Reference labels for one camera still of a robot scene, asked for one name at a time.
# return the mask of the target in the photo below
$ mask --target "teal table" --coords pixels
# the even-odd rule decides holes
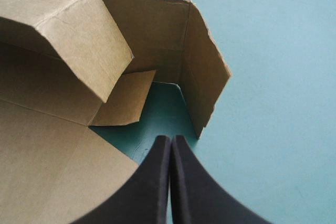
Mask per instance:
[[[162,83],[140,123],[92,129],[138,163],[156,135],[184,134],[261,216],[336,223],[336,0],[193,1],[233,72],[200,140],[179,90]]]

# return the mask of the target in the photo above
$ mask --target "cardboard panel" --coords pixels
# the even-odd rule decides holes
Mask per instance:
[[[132,49],[125,73],[156,69],[155,81],[177,83],[187,26],[187,0],[103,0]]]
[[[86,126],[0,101],[0,222],[69,223],[137,164]]]
[[[197,9],[191,3],[179,81],[194,129],[200,136],[231,73]]]
[[[74,74],[106,102],[132,52],[102,0],[78,0],[40,23]]]
[[[126,125],[140,120],[155,70],[122,75],[91,125]]]
[[[3,43],[0,99],[83,125],[102,104],[60,59]]]
[[[0,0],[0,6],[2,42],[56,53],[107,101],[132,53],[102,0]]]

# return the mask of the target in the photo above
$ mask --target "flattened cardboard box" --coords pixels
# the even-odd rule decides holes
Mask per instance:
[[[189,0],[0,0],[0,222],[68,223],[137,164],[88,125],[178,84],[197,136],[230,77]]]

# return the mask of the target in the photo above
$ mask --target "brown cardboard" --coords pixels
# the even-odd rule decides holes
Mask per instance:
[[[123,74],[91,125],[126,125],[140,120],[155,70]]]
[[[231,72],[195,4],[103,1],[135,55],[125,72],[157,69],[155,81],[178,84],[200,136]]]
[[[0,27],[6,28],[0,41],[44,54],[56,51],[107,101],[132,53],[102,0],[0,0],[0,6]]]
[[[201,13],[191,2],[179,85],[197,136],[208,123],[230,76]]]
[[[69,223],[137,164],[86,126],[0,101],[0,223]]]
[[[87,126],[138,121],[153,79],[199,136],[230,77],[190,0],[0,6],[1,223],[67,223],[117,190],[137,165]]]

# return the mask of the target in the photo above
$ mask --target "cardboard flap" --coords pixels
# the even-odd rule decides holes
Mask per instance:
[[[122,75],[91,125],[126,125],[140,120],[155,70]]]
[[[61,57],[106,102],[132,53],[102,0],[0,0],[0,40]]]
[[[198,137],[230,76],[201,13],[191,3],[179,85]]]
[[[86,126],[0,101],[0,223],[70,223],[137,164]]]

